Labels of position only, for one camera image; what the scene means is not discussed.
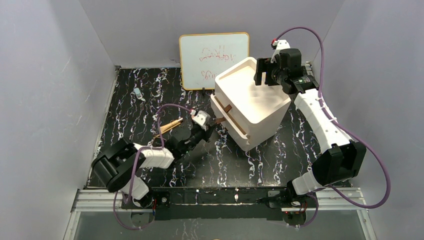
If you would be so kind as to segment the white top drawer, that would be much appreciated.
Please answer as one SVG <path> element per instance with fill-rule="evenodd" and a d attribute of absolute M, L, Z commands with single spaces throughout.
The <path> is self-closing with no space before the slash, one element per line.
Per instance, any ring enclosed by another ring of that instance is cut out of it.
<path fill-rule="evenodd" d="M 223 111 L 224 106 L 214 94 L 210 96 L 210 102 L 216 118 L 225 117 L 226 121 L 221 122 L 220 124 L 222 124 L 228 130 L 231 137 L 234 140 L 241 139 L 242 141 L 247 142 L 249 139 L 248 134 L 241 128 L 239 123 L 230 114 L 230 111 L 228 113 Z"/>

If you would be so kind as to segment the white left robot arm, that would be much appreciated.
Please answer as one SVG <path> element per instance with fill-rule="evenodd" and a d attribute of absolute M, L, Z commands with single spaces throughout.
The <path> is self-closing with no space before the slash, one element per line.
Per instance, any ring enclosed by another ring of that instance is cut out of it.
<path fill-rule="evenodd" d="M 141 146 L 123 137 L 93 160 L 92 172 L 110 193 L 121 192 L 128 200 L 141 201 L 150 188 L 136 171 L 143 168 L 167 169 L 182 159 L 201 141 L 208 141 L 216 125 L 208 123 L 203 129 L 193 123 L 190 131 L 175 133 L 164 142 L 164 148 Z"/>

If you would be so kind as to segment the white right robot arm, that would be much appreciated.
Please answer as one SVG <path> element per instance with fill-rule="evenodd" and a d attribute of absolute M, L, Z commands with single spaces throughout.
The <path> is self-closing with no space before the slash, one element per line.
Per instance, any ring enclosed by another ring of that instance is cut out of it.
<path fill-rule="evenodd" d="M 254 82 L 257 86 L 281 86 L 306 118 L 320 146 L 321 154 L 311 169 L 287 183 L 289 198 L 295 199 L 358 175 L 367 149 L 336 126 L 335 117 L 319 96 L 318 82 L 302 65 L 299 49 L 281 49 L 273 57 L 258 58 Z"/>

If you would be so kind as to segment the white drawer organizer box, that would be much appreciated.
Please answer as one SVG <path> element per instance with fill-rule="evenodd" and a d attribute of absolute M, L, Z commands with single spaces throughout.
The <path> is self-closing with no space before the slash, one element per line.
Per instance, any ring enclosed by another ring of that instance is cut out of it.
<path fill-rule="evenodd" d="M 256 65 L 255 58 L 246 57 L 228 68 L 216 76 L 212 94 L 224 107 L 232 106 L 229 113 L 247 133 L 247 142 L 231 137 L 243 151 L 274 136 L 291 104 L 280 85 L 255 85 Z"/>

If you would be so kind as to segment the brown middle drawer pull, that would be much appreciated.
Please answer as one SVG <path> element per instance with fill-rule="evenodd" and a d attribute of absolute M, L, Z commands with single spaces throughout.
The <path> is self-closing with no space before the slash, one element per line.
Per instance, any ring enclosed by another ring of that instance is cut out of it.
<path fill-rule="evenodd" d="M 214 124 L 215 125 L 218 125 L 218 124 L 220 124 L 220 123 L 222 123 L 222 122 L 225 122 L 226 121 L 226 118 L 225 117 L 219 117 L 219 118 L 216 118 L 215 120 L 214 120 Z"/>

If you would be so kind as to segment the brown leather drawer pull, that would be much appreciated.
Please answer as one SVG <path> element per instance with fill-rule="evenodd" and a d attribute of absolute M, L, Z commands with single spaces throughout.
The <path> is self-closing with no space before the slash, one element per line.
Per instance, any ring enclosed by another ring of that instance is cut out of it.
<path fill-rule="evenodd" d="M 233 107 L 230 105 L 230 104 L 228 104 L 227 106 L 225 106 L 224 108 L 223 108 L 223 111 L 227 114 L 231 109 L 232 109 Z"/>

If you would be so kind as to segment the yellow framed whiteboard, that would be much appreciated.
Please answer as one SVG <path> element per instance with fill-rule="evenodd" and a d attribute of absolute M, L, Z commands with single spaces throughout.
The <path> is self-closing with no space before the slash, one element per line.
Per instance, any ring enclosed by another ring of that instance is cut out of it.
<path fill-rule="evenodd" d="M 246 32 L 184 34 L 179 38 L 182 87 L 186 91 L 213 90 L 215 78 L 248 57 Z"/>

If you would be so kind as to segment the small light blue eraser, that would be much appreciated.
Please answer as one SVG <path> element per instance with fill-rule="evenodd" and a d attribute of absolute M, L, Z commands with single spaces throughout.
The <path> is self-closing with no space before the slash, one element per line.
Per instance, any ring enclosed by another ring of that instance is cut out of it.
<path fill-rule="evenodd" d="M 133 92 L 134 92 L 137 99 L 139 99 L 139 100 L 143 99 L 143 94 L 142 94 L 142 92 L 139 88 L 134 88 Z"/>

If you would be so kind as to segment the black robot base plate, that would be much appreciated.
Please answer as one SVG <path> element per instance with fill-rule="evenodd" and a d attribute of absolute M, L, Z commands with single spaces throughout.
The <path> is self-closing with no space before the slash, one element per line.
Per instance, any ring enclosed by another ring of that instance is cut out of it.
<path fill-rule="evenodd" d="M 316 195 L 297 196 L 285 187 L 153 187 L 125 210 L 152 211 L 157 221 L 265 219 L 303 225 L 317 207 Z"/>

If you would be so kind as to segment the aluminium rail frame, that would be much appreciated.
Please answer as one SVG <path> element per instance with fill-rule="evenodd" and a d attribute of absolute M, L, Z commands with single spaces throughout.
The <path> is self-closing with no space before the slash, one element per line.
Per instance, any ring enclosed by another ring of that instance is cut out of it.
<path fill-rule="evenodd" d="M 79 190 L 65 230 L 66 240 L 374 240 L 368 212 L 326 190 L 319 208 L 305 211 L 310 224 L 287 225 L 289 208 L 262 204 L 173 205 L 123 209 L 122 197 L 104 189 Z"/>

